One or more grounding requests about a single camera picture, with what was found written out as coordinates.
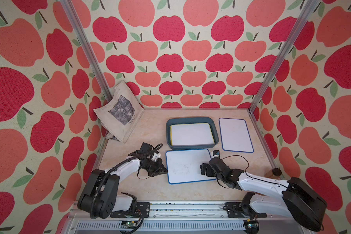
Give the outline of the yellow-framed whiteboard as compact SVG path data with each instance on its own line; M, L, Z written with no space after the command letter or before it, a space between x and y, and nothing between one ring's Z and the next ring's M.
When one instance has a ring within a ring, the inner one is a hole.
M170 126L171 146L199 146L214 144L208 123L174 124Z

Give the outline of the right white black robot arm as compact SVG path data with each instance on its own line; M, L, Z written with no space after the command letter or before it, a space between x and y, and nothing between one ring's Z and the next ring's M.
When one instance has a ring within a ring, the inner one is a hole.
M202 175L216 178L229 189L247 192L238 206L225 207L230 213L240 213L250 219L274 214L292 218L310 231L324 230L327 202L298 177L290 180L261 177L246 170L231 169L218 157L201 164L200 170Z

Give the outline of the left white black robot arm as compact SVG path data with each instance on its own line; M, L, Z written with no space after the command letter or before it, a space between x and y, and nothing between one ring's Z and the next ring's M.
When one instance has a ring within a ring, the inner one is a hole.
M87 212L91 219L105 219L114 212L135 214L137 198L128 193L119 193L119 185L129 175L141 169L147 171L149 177L168 173L158 155L154 159L127 157L109 170L95 169L78 200L78 209Z

